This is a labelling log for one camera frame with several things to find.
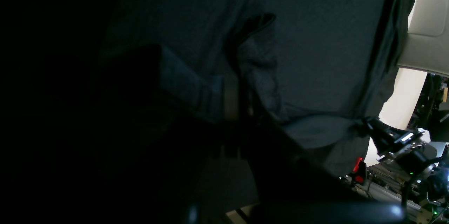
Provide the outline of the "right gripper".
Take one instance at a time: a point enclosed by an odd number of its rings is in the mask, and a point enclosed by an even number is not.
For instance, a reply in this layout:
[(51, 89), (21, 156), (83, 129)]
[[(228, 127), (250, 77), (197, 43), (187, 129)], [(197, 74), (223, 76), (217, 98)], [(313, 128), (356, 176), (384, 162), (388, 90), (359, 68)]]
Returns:
[(395, 166), (407, 176), (423, 176), (435, 166), (437, 158), (424, 154), (427, 143), (422, 136), (428, 134), (426, 130), (403, 131), (376, 117), (364, 118), (363, 125), (375, 144), (380, 164)]

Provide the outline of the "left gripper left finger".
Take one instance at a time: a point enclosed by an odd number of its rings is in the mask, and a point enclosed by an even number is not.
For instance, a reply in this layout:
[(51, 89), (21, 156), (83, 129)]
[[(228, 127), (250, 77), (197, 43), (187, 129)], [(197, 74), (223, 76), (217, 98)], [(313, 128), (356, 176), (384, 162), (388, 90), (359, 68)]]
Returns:
[(207, 169), (237, 115), (236, 86), (228, 66), (202, 74), (162, 45), (106, 61), (96, 140), (113, 181), (99, 194), (101, 223), (197, 223), (228, 211)]

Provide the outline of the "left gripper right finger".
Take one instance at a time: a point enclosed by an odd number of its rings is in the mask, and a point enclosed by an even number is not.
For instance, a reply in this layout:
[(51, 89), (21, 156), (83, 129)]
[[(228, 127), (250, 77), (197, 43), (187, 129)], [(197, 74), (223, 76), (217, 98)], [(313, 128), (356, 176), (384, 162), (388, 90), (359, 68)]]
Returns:
[(256, 183), (252, 224), (406, 224), (407, 210), (353, 191), (287, 133), (256, 89), (239, 77), (239, 100), (253, 110), (239, 122), (239, 146)]

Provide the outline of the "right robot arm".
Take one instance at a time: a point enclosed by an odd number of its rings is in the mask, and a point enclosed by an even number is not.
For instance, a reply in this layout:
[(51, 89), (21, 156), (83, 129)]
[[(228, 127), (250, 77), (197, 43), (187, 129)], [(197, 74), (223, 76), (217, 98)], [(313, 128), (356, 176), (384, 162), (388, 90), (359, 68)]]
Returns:
[(401, 130), (376, 117), (366, 118), (364, 131), (377, 150), (377, 164), (369, 168), (375, 181), (385, 183), (416, 224), (448, 223), (448, 169), (442, 155), (425, 153), (431, 149), (422, 128)]

